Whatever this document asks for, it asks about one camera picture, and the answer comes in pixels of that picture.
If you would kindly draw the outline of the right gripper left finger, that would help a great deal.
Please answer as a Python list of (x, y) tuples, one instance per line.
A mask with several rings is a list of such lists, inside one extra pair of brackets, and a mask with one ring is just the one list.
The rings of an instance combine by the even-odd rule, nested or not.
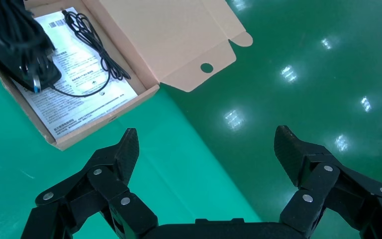
[(128, 188), (139, 156), (137, 130), (96, 150), (77, 173), (40, 193), (22, 232), (24, 239), (71, 239), (87, 219), (100, 214), (121, 239), (142, 239), (157, 216)]

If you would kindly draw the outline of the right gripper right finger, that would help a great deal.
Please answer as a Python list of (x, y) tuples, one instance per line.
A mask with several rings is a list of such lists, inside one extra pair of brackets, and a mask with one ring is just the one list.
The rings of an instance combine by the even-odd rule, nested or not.
[(382, 239), (382, 182), (344, 166), (325, 146), (277, 127), (274, 152), (297, 188), (280, 221), (310, 238), (328, 209), (363, 239)]

